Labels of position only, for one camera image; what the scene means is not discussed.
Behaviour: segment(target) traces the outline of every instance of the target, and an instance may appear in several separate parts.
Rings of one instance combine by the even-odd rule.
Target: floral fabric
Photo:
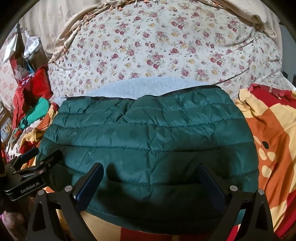
[[[0,101],[3,102],[4,106],[13,112],[13,97],[15,90],[17,89],[17,82],[14,79],[14,74],[10,65],[10,62],[3,63],[4,53],[6,46],[9,44],[11,39],[16,34],[16,27],[11,31],[3,46],[0,49]]]
[[[240,88],[281,69],[280,52],[264,33],[225,9],[172,0],[106,10],[82,26],[68,51],[49,64],[54,97],[78,96],[137,77],[171,76]]]

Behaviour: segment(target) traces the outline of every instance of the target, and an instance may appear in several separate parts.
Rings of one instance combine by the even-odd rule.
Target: bed
[[[281,73],[279,21],[272,14],[265,15],[269,25],[264,31],[260,20],[235,14],[235,9],[224,6],[223,1],[162,0],[155,5],[152,1],[89,0],[71,7],[67,0],[56,5],[45,2],[41,0],[20,24],[31,35],[41,37],[41,58],[49,60],[52,101],[87,95],[104,85],[139,77],[202,81],[220,86],[232,99],[253,83],[295,90]],[[47,18],[40,16],[42,10]],[[49,24],[52,15],[58,18]],[[0,85],[0,98],[12,111],[17,85],[7,64],[0,64]],[[18,154],[19,144],[9,150],[11,157]],[[123,233],[132,235],[132,231],[90,214],[83,216],[92,231],[97,229],[94,221],[100,223],[102,228],[97,231],[102,235],[97,233],[98,240],[102,236],[116,240],[115,236],[118,239]]]

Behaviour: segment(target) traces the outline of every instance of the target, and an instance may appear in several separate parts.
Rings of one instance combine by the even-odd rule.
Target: red and yellow fabric
[[[237,107],[253,133],[259,158],[259,188],[265,190],[275,233],[296,221],[296,93],[252,84]]]

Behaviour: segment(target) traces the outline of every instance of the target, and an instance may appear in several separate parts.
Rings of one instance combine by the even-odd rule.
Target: red cloth
[[[23,87],[33,96],[33,106],[38,102],[40,97],[49,100],[53,92],[47,77],[47,65],[40,67],[36,71],[35,76],[28,83],[24,84]]]
[[[31,150],[33,147],[36,147],[37,146],[37,143],[36,142],[28,142],[28,141],[25,141],[23,143],[23,145],[21,146],[20,148],[20,153],[21,154],[24,154],[26,153],[27,151]]]
[[[30,106],[27,105],[24,96],[24,88],[18,87],[13,97],[13,104],[15,109],[13,110],[12,127],[15,129],[22,118],[26,116],[27,110]]]

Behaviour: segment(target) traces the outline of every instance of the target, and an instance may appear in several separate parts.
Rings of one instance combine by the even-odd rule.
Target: fabric
[[[28,150],[35,147],[42,139],[44,132],[47,130],[49,125],[52,123],[54,117],[57,114],[56,105],[51,104],[47,114],[43,120],[38,124],[32,131],[26,133],[20,143],[20,153],[23,154]]]
[[[259,188],[265,190],[279,237],[296,221],[295,96],[291,91],[252,85],[240,90],[236,103],[255,140]]]
[[[18,126],[21,119],[23,119],[26,116],[26,112],[30,109],[30,106],[27,105],[25,101],[23,87],[18,87],[15,90],[13,104],[15,106],[15,109],[13,110],[12,128],[15,129]]]
[[[278,17],[260,0],[213,0],[226,9],[230,9],[247,22],[254,24],[256,29],[264,31],[279,47],[283,46]]]
[[[23,86],[30,92],[31,98],[35,104],[38,102],[40,97],[49,100],[53,95],[46,72],[47,66],[40,67],[36,71],[35,76]]]
[[[152,76],[217,84],[234,98],[280,70],[281,53],[264,33],[225,9],[173,0],[98,14],[48,73],[54,98]]]
[[[0,101],[3,102],[4,106],[10,113],[12,113],[14,110],[13,96],[18,85],[14,79],[14,74],[9,61],[4,64],[3,58],[6,47],[16,35],[16,32],[16,27],[14,27],[0,48]]]
[[[37,104],[30,108],[26,116],[21,119],[19,127],[21,130],[24,130],[26,127],[28,127],[30,124],[32,124],[34,121],[40,119],[41,117],[44,117],[49,109],[49,103],[48,101],[41,97]]]
[[[137,100],[73,97],[45,132],[36,161],[56,149],[64,160],[51,170],[51,188],[73,185],[101,162],[105,176],[87,211],[128,229],[210,231],[220,215],[195,174],[202,161],[241,190],[258,187],[251,132],[219,87]]]
[[[105,96],[138,99],[144,95],[159,96],[175,90],[195,86],[207,85],[206,82],[195,80],[183,81],[182,78],[172,77],[139,77],[136,79],[122,80],[85,93],[85,96]],[[59,106],[66,100],[65,97],[53,99]]]

